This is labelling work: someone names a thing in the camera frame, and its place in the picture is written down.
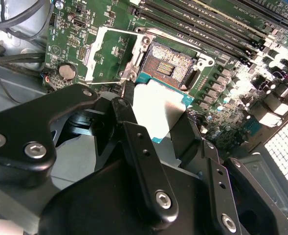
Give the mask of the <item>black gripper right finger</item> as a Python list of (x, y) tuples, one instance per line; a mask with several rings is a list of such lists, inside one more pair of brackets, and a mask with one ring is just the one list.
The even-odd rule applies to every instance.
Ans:
[(184, 112), (170, 130), (180, 167), (202, 186), (204, 226), (214, 235), (288, 235), (288, 219), (247, 168), (234, 158), (220, 161)]

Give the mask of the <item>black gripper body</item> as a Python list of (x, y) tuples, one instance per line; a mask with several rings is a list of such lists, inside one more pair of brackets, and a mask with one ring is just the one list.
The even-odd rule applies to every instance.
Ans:
[(41, 235), (210, 235), (202, 183), (191, 173), (163, 164), (179, 206), (164, 230), (140, 217), (124, 160), (118, 160), (56, 194), (42, 212)]

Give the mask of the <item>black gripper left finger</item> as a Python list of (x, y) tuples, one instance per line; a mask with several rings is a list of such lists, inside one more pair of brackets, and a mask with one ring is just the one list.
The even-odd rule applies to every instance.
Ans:
[[(56, 144), (64, 125), (78, 111), (92, 109), (97, 94), (75, 84), (0, 112), (0, 182), (35, 186), (56, 161)], [(178, 203), (145, 127), (138, 125), (131, 104), (123, 98), (107, 102), (94, 120), (99, 157), (124, 160), (135, 205), (148, 224), (171, 224)]]

